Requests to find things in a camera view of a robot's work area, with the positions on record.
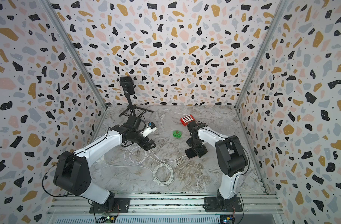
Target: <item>pink spot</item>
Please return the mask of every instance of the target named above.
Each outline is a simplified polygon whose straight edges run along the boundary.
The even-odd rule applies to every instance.
[[[10,116],[9,125],[14,128],[18,128],[19,127],[18,118],[16,116]]]
[[[314,61],[317,63],[317,62],[320,62],[322,60],[321,56],[317,55],[315,58],[314,58]]]
[[[106,41],[106,35],[99,30],[96,31],[96,37],[98,37],[102,41]]]
[[[36,127],[34,125],[29,125],[29,127],[26,130],[27,132],[29,131],[36,131]]]
[[[3,139],[3,149],[6,149],[7,146],[9,145],[9,140],[8,139]]]
[[[0,88],[5,90],[13,90],[16,88],[16,85],[9,78],[0,78]]]
[[[67,13],[70,14],[70,8],[67,5],[64,5],[64,9],[66,9]]]
[[[183,2],[183,12],[187,13],[188,12],[188,9],[186,8],[186,4],[185,2]]]
[[[12,159],[12,164],[19,169],[21,169],[24,166],[23,155],[21,154],[21,152],[15,153],[14,158]]]
[[[1,156],[2,156],[3,158],[9,158],[10,156],[12,156],[12,154],[11,154],[10,152],[2,152],[2,153],[1,153]]]
[[[276,112],[276,113],[274,114],[274,117],[276,117],[276,118],[284,118],[285,115],[284,115],[284,113],[282,113],[281,111],[278,111],[278,112]]]
[[[26,12],[27,12],[27,11],[26,11],[24,8],[20,7],[20,8],[19,8],[19,11],[20,11],[22,14],[26,15]]]
[[[183,41],[188,41],[189,33],[185,30],[179,33],[179,36],[182,38]]]

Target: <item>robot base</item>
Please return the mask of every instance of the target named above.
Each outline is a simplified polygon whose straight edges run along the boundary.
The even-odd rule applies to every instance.
[[[128,213],[128,208],[129,208],[129,202],[131,201],[130,198],[128,197],[118,197],[118,198],[113,198],[114,199],[114,203],[112,205],[110,205],[111,201],[107,201],[105,204],[99,204],[97,202],[93,202],[91,205],[91,208],[89,209],[89,212],[91,214],[93,213],[103,213],[103,212],[108,212],[108,211],[112,211],[112,213],[117,213],[117,209],[118,209],[118,205],[119,210],[118,213]]]
[[[234,196],[230,199],[223,199],[222,197],[205,197],[204,198],[205,212],[242,212],[243,207],[240,198]]]

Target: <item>green object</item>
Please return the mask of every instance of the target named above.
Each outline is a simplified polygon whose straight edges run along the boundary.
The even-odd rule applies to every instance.
[[[182,132],[181,131],[173,131],[173,137],[181,138],[182,137]]]

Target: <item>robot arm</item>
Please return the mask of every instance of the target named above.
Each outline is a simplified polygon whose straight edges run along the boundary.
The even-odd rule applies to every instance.
[[[240,140],[236,136],[225,136],[211,128],[205,123],[191,121],[187,128],[191,134],[186,143],[191,146],[186,150],[188,158],[196,155],[202,157],[207,149],[204,143],[207,142],[216,149],[218,165],[223,172],[222,181],[218,190],[218,204],[224,209],[236,195],[236,186],[240,175],[245,173],[245,167],[249,161],[244,154]]]

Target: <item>gray spot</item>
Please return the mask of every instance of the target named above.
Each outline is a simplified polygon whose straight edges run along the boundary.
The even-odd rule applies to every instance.
[[[331,200],[331,202],[327,205],[327,207],[329,207],[329,209],[331,209],[331,211],[333,213],[338,211],[338,207],[337,207],[337,197],[334,196],[333,199]]]
[[[299,47],[299,48],[297,49],[296,56],[300,57],[301,54],[302,54],[301,47]]]
[[[103,60],[103,63],[105,64],[106,67],[110,67],[111,66],[109,57],[105,57],[105,59]]]
[[[293,91],[293,84],[292,83],[286,83],[286,88],[285,88],[285,92],[287,95],[289,95],[290,93],[292,93]]]
[[[164,41],[164,44],[167,45],[168,43],[170,43],[170,40],[169,40],[169,38],[167,37],[167,39],[165,39],[165,41]]]
[[[306,195],[306,196],[305,196],[305,201],[306,201],[307,203],[311,203],[311,202],[312,202],[312,199],[311,199],[308,195]]]
[[[234,18],[233,19],[233,21],[231,21],[231,25],[233,25],[233,27],[235,28],[235,29],[237,29],[237,24],[238,24],[239,22]]]
[[[150,20],[147,17],[144,17],[144,24],[148,25],[149,28],[152,28],[152,26],[150,25]]]
[[[35,35],[40,41],[45,41],[47,43],[47,39],[44,38],[43,34],[35,32]]]
[[[16,60],[22,60],[23,59],[23,56],[22,55],[19,55],[19,54],[10,54],[13,58],[15,58]]]
[[[202,9],[202,6],[203,6],[203,1],[199,2],[196,6],[194,6],[191,10],[193,12],[199,12],[201,9]]]
[[[323,101],[323,102],[319,102],[318,106],[323,107],[323,108],[327,108],[328,105],[329,105],[329,101],[331,101],[331,100],[326,100],[326,101]]]
[[[18,217],[14,213],[10,214],[8,217],[7,224],[15,224],[18,221]]]
[[[292,173],[290,173],[288,170],[286,170],[285,173],[290,180],[296,180],[296,177],[292,175]]]
[[[7,128],[7,127],[1,127],[1,128],[2,128],[2,130],[0,130],[0,132],[6,133],[9,131],[9,128]]]
[[[334,124],[334,129],[333,129],[333,133],[336,136],[339,136],[339,134],[341,133],[341,126],[338,123]]]
[[[144,51],[143,51],[141,48],[139,48],[139,47],[136,47],[136,48],[134,49],[134,51],[135,51],[139,56],[143,56],[143,55],[144,55]]]
[[[4,176],[0,177],[0,180],[15,178],[16,171],[9,171]]]
[[[39,126],[42,127],[43,129],[47,128],[45,123],[41,123],[41,124],[39,124]]]
[[[183,57],[179,57],[179,58],[176,60],[176,62],[177,62],[177,66],[181,66],[182,63],[183,63]]]
[[[4,20],[3,17],[0,16],[0,24],[5,25],[7,22]]]
[[[311,83],[305,83],[304,84],[304,90],[309,90],[311,88],[312,84]]]
[[[209,29],[208,24],[206,24],[206,23],[204,23],[204,22],[203,22],[203,27],[204,27],[205,30],[206,30],[206,29]]]
[[[36,123],[39,122],[39,120],[41,119],[40,114],[34,108],[30,108],[28,111],[30,114],[30,118],[33,119]]]
[[[106,44],[101,44],[102,47],[104,47],[105,49],[109,49],[109,47]]]
[[[118,27],[118,29],[123,29],[123,26],[121,24],[115,22],[115,25]]]
[[[174,22],[174,21],[175,21],[175,19],[173,19],[173,17],[171,17],[171,16],[168,17],[168,20],[169,20],[170,22]]]
[[[60,76],[59,76],[59,74],[57,73],[56,70],[50,70],[49,71],[49,77],[53,78],[53,79],[58,79]]]
[[[82,18],[79,17],[79,16],[77,16],[76,19],[77,19],[78,21],[80,21],[81,23],[82,23],[83,21],[85,21],[84,19],[82,19]]]
[[[36,2],[35,2],[35,1],[31,1],[31,2],[29,3],[29,7],[30,7],[30,9],[36,8],[36,7],[37,7]]]
[[[329,33],[331,32],[333,29],[333,23],[332,24],[328,24],[325,28],[325,33]]]
[[[214,31],[215,31],[215,32],[220,32],[220,31],[221,31],[220,26],[219,26],[219,24],[217,24],[217,23],[213,23],[213,24],[212,24],[212,27],[214,28]]]
[[[298,31],[300,33],[305,33],[311,26],[312,26],[312,23],[308,23],[308,24],[302,25],[302,26],[300,26],[298,28]]]
[[[293,211],[293,204],[292,202],[289,200],[288,204],[287,204],[287,208],[289,209],[289,212],[292,214]]]
[[[309,54],[304,54],[304,66],[308,67],[310,65],[311,56]]]
[[[212,50],[211,50],[212,54],[214,56],[218,56],[219,53],[220,53],[220,50],[217,48],[217,47],[214,47]]]
[[[83,45],[87,45],[88,44],[88,40],[86,40],[86,38],[83,38]]]
[[[301,145],[301,139],[295,141],[295,146],[299,146],[299,145]]]
[[[25,93],[23,92],[16,92],[14,93],[12,96],[14,97],[19,97],[19,98],[23,98],[25,96]]]
[[[35,55],[36,51],[30,47],[23,47],[23,49],[21,50],[24,53],[27,53],[29,55]]]
[[[100,12],[105,12],[108,9],[108,4],[106,1],[103,1],[101,5],[99,5],[98,10]]]
[[[323,76],[326,76],[329,70],[332,70],[332,60],[323,65]]]
[[[32,213],[38,212],[40,209],[41,209],[41,205],[38,205],[38,206],[34,209],[34,211],[32,211]]]
[[[320,137],[318,136],[318,134],[307,133],[307,135],[302,139],[304,140],[305,144],[308,145],[312,142],[318,141]]]

